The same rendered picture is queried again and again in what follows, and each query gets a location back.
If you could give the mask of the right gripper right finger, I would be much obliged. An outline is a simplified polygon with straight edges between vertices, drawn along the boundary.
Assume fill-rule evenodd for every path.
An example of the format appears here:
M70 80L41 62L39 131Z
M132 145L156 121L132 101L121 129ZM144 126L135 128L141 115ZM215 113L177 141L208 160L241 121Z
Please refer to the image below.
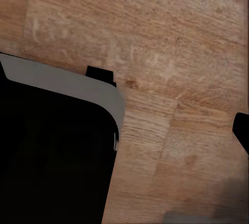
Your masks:
M232 130L249 154L249 115L237 113Z

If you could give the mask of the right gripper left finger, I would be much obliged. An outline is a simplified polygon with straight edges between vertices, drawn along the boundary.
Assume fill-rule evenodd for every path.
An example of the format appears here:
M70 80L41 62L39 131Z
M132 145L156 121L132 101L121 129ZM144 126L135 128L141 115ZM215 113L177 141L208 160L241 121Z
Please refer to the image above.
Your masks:
M0 175L27 132L23 113L0 118Z

